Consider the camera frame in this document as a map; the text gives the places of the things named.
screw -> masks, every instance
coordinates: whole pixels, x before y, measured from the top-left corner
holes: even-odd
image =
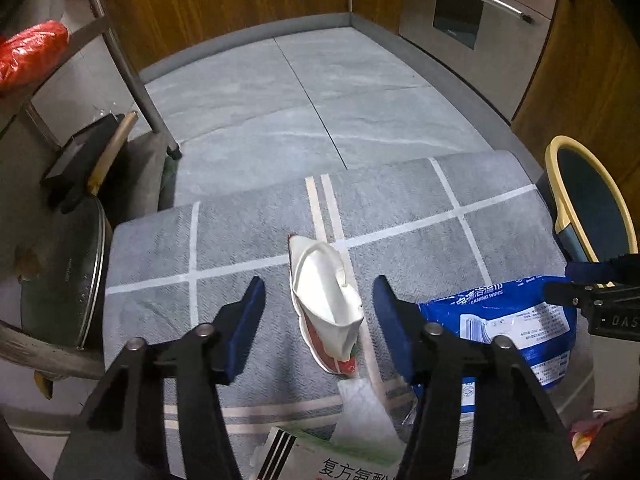
[[[429,335],[442,335],[444,334],[444,329],[440,323],[434,323],[433,321],[428,322],[424,326],[424,331]]]
[[[144,345],[146,345],[146,341],[141,337],[132,337],[127,341],[128,350],[140,350]]]
[[[208,335],[213,334],[213,325],[211,323],[200,323],[197,327],[196,327],[196,334],[199,335],[200,337],[206,337]]]
[[[505,335],[497,335],[494,337],[494,343],[496,343],[500,348],[509,349],[513,346],[513,342]]]

baseboard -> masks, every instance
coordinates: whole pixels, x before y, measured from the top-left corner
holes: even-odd
[[[386,28],[351,15],[351,27],[413,68],[466,117],[494,150],[507,150],[516,156],[532,182],[542,175],[542,168],[511,131],[509,123],[476,91],[449,68],[407,40]]]
[[[193,63],[204,57],[212,56],[219,52],[253,43],[254,41],[267,40],[277,36],[286,36],[297,32],[309,30],[321,30],[323,28],[349,27],[351,25],[350,12],[337,12],[335,14],[316,14],[315,16],[302,16],[277,22],[264,23],[255,27],[243,28],[230,32],[224,36],[218,36],[211,40],[203,41],[180,52],[153,63],[140,71],[140,79],[143,83],[149,83],[177,68]]]

wooden stick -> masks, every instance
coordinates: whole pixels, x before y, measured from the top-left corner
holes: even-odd
[[[90,195],[98,195],[100,186],[102,186],[102,183],[107,177],[107,173],[109,173],[109,169],[113,164],[113,161],[126,142],[127,137],[129,137],[129,134],[133,129],[134,124],[136,124],[137,120],[138,114],[135,112],[129,112],[127,115],[125,115],[124,119],[118,126],[118,129],[113,134],[113,137],[111,137],[111,140],[102,152],[102,155],[98,159],[98,162],[95,163],[94,170],[91,172],[91,175],[87,180],[86,189]]]
[[[104,362],[98,352],[52,345],[0,321],[0,358],[47,374],[100,379]]]

cleaning wipes package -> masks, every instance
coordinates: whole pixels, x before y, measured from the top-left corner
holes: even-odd
[[[503,334],[520,350],[545,388],[564,377],[575,343],[577,310],[545,303],[542,285],[565,282],[557,276],[533,276],[499,285],[481,286],[448,298],[419,304],[436,321],[464,339],[490,343]],[[465,379],[462,412],[474,410],[475,384]]]

plastic bag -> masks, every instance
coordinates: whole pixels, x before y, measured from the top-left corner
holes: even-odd
[[[481,286],[419,305],[422,315],[464,339],[489,343],[508,336],[543,388],[558,384],[566,373],[575,344],[577,311],[546,304],[542,285],[567,282],[557,276],[532,276],[514,282]],[[475,383],[463,380],[461,412],[474,410]]]
[[[69,31],[53,20],[6,41],[0,38],[0,92],[44,77],[58,63],[68,42]]]

